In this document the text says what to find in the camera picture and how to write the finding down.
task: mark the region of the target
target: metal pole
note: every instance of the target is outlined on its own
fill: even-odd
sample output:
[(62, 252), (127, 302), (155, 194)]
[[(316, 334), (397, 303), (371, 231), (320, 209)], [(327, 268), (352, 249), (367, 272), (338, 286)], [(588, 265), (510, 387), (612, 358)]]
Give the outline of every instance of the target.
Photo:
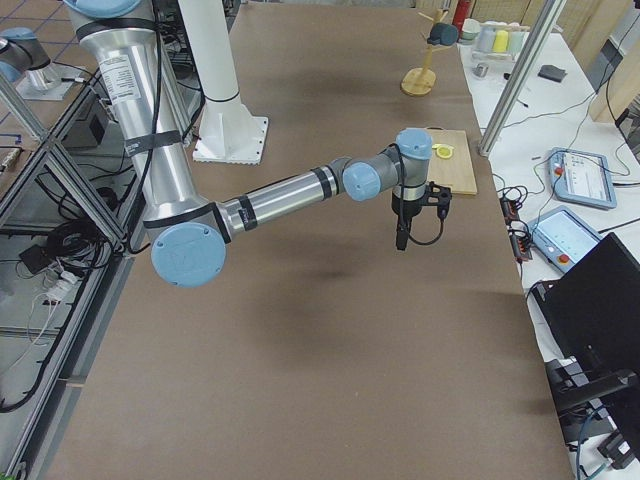
[(483, 157), (489, 156), (493, 146), (498, 141), (504, 122), (507, 120), (513, 106), (518, 100), (520, 91), (524, 87), (533, 65), (538, 59), (544, 43), (556, 24), (565, 3), (567, 3), (567, 0), (545, 1), (542, 11), (529, 34), (527, 43), (520, 54), (520, 58), (518, 58), (513, 68), (513, 73), (511, 77), (509, 77), (507, 86), (502, 92), (502, 96), (496, 105), (496, 109), (493, 111), (493, 115), (491, 115), (491, 120), (489, 120), (482, 140), (480, 140), (478, 151)]
[(29, 135), (41, 142), (46, 139), (47, 129), (31, 111), (29, 105), (27, 105), (13, 85), (2, 75), (0, 75), (0, 101), (2, 101), (9, 111), (24, 125)]

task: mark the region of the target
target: monitor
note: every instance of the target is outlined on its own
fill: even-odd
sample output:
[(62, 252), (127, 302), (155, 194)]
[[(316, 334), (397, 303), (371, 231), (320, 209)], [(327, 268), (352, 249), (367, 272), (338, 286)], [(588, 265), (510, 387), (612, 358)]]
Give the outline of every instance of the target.
[[(640, 264), (610, 233), (551, 288), (547, 320), (566, 357), (590, 381), (629, 369), (640, 375)], [(640, 458), (640, 388), (601, 398)]]

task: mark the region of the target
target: blue cap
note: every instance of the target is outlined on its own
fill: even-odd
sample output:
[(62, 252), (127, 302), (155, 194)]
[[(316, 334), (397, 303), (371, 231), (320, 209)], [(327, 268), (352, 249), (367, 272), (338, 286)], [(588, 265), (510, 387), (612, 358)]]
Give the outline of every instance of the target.
[(342, 173), (342, 182), (349, 196), (357, 202), (369, 200), (380, 193), (380, 175), (371, 165), (356, 162)]
[(405, 128), (396, 137), (403, 157), (414, 160), (429, 160), (433, 139), (423, 128)]
[(156, 272), (179, 287), (199, 287), (213, 280), (224, 265), (226, 248), (213, 227), (196, 222), (173, 225), (153, 242)]
[(0, 32), (0, 37), (4, 37), (7, 40), (35, 40), (36, 34), (27, 27), (14, 27), (7, 28)]
[(64, 0), (69, 8), (91, 18), (116, 18), (131, 13), (140, 0)]
[(0, 62), (0, 75), (10, 82), (15, 82), (22, 76), (20, 70), (17, 70), (7, 62)]

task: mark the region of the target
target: white post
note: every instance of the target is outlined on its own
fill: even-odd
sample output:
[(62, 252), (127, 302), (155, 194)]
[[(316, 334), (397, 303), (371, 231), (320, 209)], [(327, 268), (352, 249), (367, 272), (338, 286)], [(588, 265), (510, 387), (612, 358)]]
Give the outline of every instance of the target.
[(268, 120), (242, 104), (221, 0), (179, 0), (206, 105), (193, 158), (260, 163)]

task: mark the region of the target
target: white desk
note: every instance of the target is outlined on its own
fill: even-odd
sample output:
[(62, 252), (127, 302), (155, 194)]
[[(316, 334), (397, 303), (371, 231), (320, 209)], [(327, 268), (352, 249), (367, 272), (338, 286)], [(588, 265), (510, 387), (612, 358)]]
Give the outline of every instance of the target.
[[(472, 48), (469, 46), (460, 46), (460, 54), (467, 84), (473, 97), (478, 124), (483, 129), (487, 126), (506, 85), (503, 74), (511, 72), (513, 63), (473, 58)], [(483, 79), (478, 79), (471, 71), (472, 67), (480, 61), (489, 64), (489, 72)], [(553, 64), (566, 70), (567, 76), (563, 82), (555, 83), (538, 77), (537, 73), (544, 64)], [(593, 93), (593, 88), (560, 34), (550, 36), (532, 72), (519, 97), (522, 102), (528, 105), (528, 108), (517, 103), (506, 122), (507, 125), (541, 113), (563, 111), (567, 107), (580, 103)], [(566, 148), (571, 144), (576, 136), (578, 125), (585, 119), (590, 101), (591, 99), (561, 115), (531, 119), (520, 125), (503, 129), (500, 139), (489, 157), (494, 173), (500, 175), (507, 186), (525, 185), (530, 192), (540, 192), (543, 185), (536, 177), (533, 166), (545, 160), (553, 147)], [(609, 168), (616, 172), (623, 172), (624, 167), (615, 157), (616, 149), (623, 143), (622, 136), (613, 124), (595, 123), (587, 116), (571, 148), (606, 155)], [(618, 157), (629, 167), (631, 174), (626, 177), (614, 175), (614, 181), (640, 181), (640, 166), (626, 145), (618, 150)], [(545, 204), (543, 213), (564, 204), (555, 198), (547, 203), (551, 196), (551, 185), (548, 180), (546, 164), (538, 168), (538, 173), (544, 181), (544, 192), (538, 195), (529, 195), (520, 210), (520, 216), (525, 221), (537, 218), (540, 209)], [(496, 179), (496, 188), (501, 187), (501, 180)], [(616, 188), (616, 197), (618, 199), (617, 208), (606, 212), (576, 204), (570, 204), (570, 208), (596, 230), (618, 225), (638, 217), (637, 205), (640, 202), (640, 188)], [(640, 259), (640, 241), (638, 241), (640, 239), (640, 222), (617, 229), (615, 232), (633, 255)], [(522, 285), (525, 289), (538, 280), (560, 277), (560, 272), (551, 266), (542, 255), (537, 251), (534, 251), (533, 255), (533, 261), (524, 263), (523, 267)], [(529, 300), (529, 311), (544, 360), (561, 358), (559, 348), (532, 299)], [(583, 445), (581, 464), (589, 473), (595, 471), (603, 461), (596, 446), (605, 437), (594, 437)], [(575, 463), (573, 454), (571, 454), (571, 461), (572, 464)], [(637, 480), (640, 478), (640, 462), (635, 460), (622, 471), (608, 468), (598, 478), (602, 480)]]

